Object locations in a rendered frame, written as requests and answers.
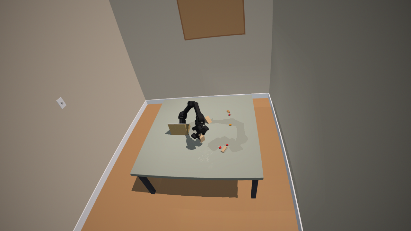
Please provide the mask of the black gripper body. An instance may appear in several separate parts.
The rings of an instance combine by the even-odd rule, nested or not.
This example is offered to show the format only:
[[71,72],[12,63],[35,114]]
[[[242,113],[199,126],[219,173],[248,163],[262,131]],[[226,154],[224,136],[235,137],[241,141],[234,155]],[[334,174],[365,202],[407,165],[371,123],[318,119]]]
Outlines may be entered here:
[[[209,128],[208,128],[207,126],[204,126],[204,129],[205,129],[206,131],[209,130]],[[196,128],[196,130],[197,130],[197,128]],[[199,134],[200,134],[200,132],[199,132],[199,130],[197,130],[197,133],[193,133],[193,134],[191,135],[191,137],[192,137],[193,139],[196,139]]]

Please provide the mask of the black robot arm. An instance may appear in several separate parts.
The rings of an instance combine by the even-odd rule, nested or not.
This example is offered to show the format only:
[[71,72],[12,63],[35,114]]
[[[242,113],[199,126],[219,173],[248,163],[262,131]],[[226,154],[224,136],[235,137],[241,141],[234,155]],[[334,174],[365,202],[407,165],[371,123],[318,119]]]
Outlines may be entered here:
[[[205,129],[204,129],[204,124],[205,124],[205,117],[204,117],[204,115],[203,114],[201,114],[201,111],[200,111],[200,109],[199,109],[199,106],[198,106],[198,102],[195,102],[195,101],[188,101],[188,103],[187,103],[188,105],[187,105],[187,107],[184,109],[184,111],[181,111],[180,113],[179,113],[179,116],[178,116],[178,118],[179,118],[179,124],[186,124],[186,118],[187,118],[187,113],[189,112],[189,110],[191,109],[191,108],[193,108],[194,107],[194,111],[195,111],[195,113],[196,113],[196,120],[195,120],[195,127],[192,127],[192,130],[196,130],[196,128],[197,128],[197,130],[199,130],[199,132],[200,133],[204,133],[205,132]],[[184,118],[181,118],[181,117],[184,117]],[[196,131],[197,131],[196,130]]]

